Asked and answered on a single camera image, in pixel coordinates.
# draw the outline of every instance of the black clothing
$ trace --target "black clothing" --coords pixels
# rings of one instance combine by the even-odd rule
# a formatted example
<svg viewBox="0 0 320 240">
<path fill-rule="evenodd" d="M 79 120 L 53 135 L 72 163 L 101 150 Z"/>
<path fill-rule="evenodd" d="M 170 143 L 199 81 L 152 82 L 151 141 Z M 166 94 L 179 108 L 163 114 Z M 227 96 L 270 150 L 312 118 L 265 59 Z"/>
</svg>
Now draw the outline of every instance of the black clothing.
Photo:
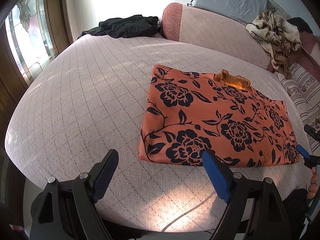
<svg viewBox="0 0 320 240">
<path fill-rule="evenodd" d="M 99 22 L 99 27 L 83 31 L 78 39 L 86 34 L 92 36 L 109 35 L 112 38 L 151 37 L 158 32 L 158 17 L 134 15 L 129 18 L 112 18 Z"/>
</svg>

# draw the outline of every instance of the stained glass window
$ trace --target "stained glass window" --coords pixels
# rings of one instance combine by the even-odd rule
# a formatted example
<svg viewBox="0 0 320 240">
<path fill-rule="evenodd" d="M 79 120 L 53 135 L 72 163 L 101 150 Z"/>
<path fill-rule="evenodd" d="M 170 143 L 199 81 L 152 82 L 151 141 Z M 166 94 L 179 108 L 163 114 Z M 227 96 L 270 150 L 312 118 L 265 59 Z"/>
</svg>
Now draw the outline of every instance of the stained glass window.
<svg viewBox="0 0 320 240">
<path fill-rule="evenodd" d="M 5 28 L 13 57 L 30 85 L 56 57 L 43 0 L 19 0 L 6 18 Z"/>
</svg>

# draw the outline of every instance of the human hand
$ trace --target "human hand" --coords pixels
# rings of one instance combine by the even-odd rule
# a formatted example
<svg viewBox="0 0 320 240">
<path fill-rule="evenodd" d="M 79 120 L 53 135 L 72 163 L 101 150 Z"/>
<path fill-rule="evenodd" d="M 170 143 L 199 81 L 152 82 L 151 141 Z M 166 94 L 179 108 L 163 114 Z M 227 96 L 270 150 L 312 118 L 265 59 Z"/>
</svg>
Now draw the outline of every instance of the human hand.
<svg viewBox="0 0 320 240">
<path fill-rule="evenodd" d="M 316 182 L 318 181 L 318 174 L 316 172 L 316 167 L 312 167 L 312 178 L 310 180 L 310 186 L 308 187 L 308 194 L 307 194 L 307 198 L 308 199 L 312 199 L 315 197 L 316 192 L 319 189 L 319 185 L 316 184 Z"/>
</svg>

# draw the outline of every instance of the finger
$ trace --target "finger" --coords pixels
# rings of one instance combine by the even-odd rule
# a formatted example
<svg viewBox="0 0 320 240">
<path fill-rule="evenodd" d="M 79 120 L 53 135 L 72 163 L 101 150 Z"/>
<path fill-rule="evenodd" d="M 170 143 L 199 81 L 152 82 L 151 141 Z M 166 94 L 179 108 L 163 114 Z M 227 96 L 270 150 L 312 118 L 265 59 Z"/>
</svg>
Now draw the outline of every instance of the finger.
<svg viewBox="0 0 320 240">
<path fill-rule="evenodd" d="M 311 183 L 311 184 L 312 184 L 312 183 L 316 183 L 316 182 L 318 181 L 318 178 L 319 178 L 318 174 L 313 175 L 312 178 L 311 178 L 311 180 L 310 180 L 310 183 Z"/>
<path fill-rule="evenodd" d="M 307 198 L 308 199 L 312 199 L 312 198 L 314 198 L 316 196 L 316 193 L 314 193 L 314 192 L 309 192 L 308 194 L 307 194 Z"/>
<path fill-rule="evenodd" d="M 319 185 L 317 185 L 317 184 L 310 184 L 310 186 L 309 186 L 309 188 L 308 188 L 308 191 L 309 191 L 309 192 L 317 192 L 318 188 L 319 188 Z"/>
</svg>

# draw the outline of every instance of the bed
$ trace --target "bed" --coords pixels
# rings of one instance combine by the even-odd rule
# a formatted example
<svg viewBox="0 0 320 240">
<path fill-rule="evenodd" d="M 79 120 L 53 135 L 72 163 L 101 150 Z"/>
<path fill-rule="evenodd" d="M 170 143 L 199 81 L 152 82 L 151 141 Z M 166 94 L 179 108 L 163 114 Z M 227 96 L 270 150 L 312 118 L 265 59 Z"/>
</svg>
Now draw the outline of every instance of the bed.
<svg viewBox="0 0 320 240">
<path fill-rule="evenodd" d="M 5 149 L 22 173 L 44 188 L 89 171 L 110 148 L 119 165 L 102 200 L 102 218 L 150 231 L 189 232 L 217 226 L 226 204 L 202 167 L 138 160 L 137 149 L 154 64 L 183 71 L 226 69 L 271 99 L 284 100 L 297 141 L 310 151 L 297 110 L 277 77 L 235 57 L 157 38 L 85 35 L 38 76 L 16 108 Z M 237 168 L 247 178 L 271 177 L 282 199 L 306 187 L 311 171 L 297 164 Z M 248 202 L 243 219 L 250 215 Z"/>
</svg>

